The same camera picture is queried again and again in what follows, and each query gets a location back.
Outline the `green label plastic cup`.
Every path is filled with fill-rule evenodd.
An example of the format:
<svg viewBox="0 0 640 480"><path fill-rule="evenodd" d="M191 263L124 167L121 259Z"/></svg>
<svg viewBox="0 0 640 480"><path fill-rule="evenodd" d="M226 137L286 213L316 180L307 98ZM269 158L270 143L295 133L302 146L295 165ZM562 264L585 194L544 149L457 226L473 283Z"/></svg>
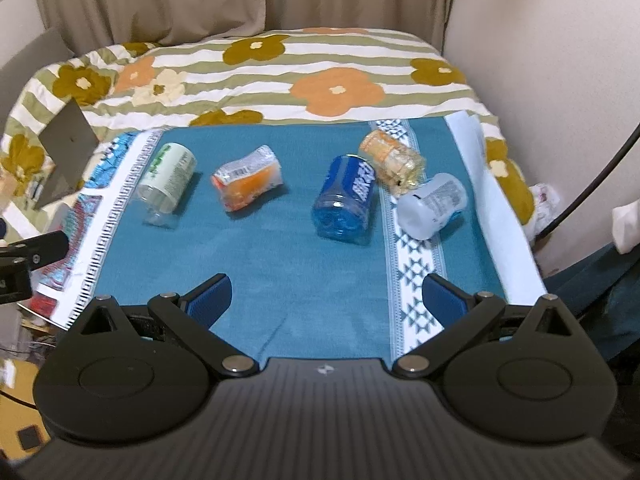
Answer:
<svg viewBox="0 0 640 480"><path fill-rule="evenodd" d="M146 209L145 223L171 225L195 167L196 158L185 146L170 142L160 147L136 191L137 199Z"/></svg>

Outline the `orange plastic cup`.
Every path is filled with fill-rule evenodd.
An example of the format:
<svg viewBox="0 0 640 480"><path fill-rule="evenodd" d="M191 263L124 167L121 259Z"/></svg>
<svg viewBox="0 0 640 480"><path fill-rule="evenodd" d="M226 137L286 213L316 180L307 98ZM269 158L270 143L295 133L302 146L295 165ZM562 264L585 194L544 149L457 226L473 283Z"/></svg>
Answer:
<svg viewBox="0 0 640 480"><path fill-rule="evenodd" d="M266 144L243 158L226 162L212 174L224 210L243 209L283 184L279 159Z"/></svg>

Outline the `blue plastic cup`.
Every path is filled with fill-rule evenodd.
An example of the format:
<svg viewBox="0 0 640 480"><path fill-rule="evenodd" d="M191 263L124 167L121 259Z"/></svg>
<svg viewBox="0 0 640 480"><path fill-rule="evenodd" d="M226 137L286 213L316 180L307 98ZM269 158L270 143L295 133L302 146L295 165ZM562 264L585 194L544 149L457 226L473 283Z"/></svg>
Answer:
<svg viewBox="0 0 640 480"><path fill-rule="evenodd" d="M330 240L363 243L376 191L376 172L362 157L335 157L311 208L317 234Z"/></svg>

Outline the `yellow clear plastic cup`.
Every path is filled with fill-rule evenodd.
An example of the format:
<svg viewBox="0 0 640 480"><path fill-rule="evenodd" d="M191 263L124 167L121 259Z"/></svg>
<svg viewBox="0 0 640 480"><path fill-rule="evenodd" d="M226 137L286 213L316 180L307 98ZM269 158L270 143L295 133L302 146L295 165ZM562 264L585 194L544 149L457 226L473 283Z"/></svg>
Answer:
<svg viewBox="0 0 640 480"><path fill-rule="evenodd" d="M373 130L363 138L359 154L374 168L378 180L393 196L404 195L423 181L425 159L382 130Z"/></svg>

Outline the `teal patterned cloth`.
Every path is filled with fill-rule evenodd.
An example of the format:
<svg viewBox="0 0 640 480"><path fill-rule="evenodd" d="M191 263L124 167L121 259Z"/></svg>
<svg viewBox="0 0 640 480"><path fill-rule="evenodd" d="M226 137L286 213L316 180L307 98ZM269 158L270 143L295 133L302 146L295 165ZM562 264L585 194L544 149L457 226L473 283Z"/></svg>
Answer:
<svg viewBox="0 0 640 480"><path fill-rule="evenodd" d="M356 151L371 130L367 122L122 134L105 149L66 214L62 228L70 250L41 272L28 307L69 328L97 294L144 304L223 273L232 285L231 306L213 330L258 361L396 359L442 328L422 301L426 274L437 273L466 292L506 298L445 117L378 122L425 156L429 177L452 174L468 193L465 211L427 242L398 226L396 202L384 188L375 192L363 243L317 234L311 208L330 163ZM170 142L188 148L196 167L171 225L151 226L137 186ZM225 211L212 174L264 144L279 159L283 184L243 209Z"/></svg>

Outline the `grey folding stand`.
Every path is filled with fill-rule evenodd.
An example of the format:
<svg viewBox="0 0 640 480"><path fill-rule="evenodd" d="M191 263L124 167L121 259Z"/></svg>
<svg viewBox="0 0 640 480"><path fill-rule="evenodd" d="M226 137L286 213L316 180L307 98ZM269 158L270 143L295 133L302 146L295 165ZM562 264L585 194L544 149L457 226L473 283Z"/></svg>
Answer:
<svg viewBox="0 0 640 480"><path fill-rule="evenodd" d="M99 140L74 99L70 99L41 131L39 141L53 162L35 202L37 209L73 194Z"/></svg>

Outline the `floral striped duvet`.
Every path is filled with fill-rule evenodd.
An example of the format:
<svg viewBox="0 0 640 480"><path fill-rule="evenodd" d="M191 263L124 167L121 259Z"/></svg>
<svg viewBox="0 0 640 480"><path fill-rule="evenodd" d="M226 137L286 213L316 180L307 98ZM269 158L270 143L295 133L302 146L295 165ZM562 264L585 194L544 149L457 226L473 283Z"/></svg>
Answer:
<svg viewBox="0 0 640 480"><path fill-rule="evenodd" d="M1 171L43 230L36 196L53 170L41 133L75 101L96 138L156 127L364 122L465 112L477 117L489 169L526 233L535 200L498 120L464 73L427 42L386 29L316 27L162 47L126 42L38 63L1 122Z"/></svg>

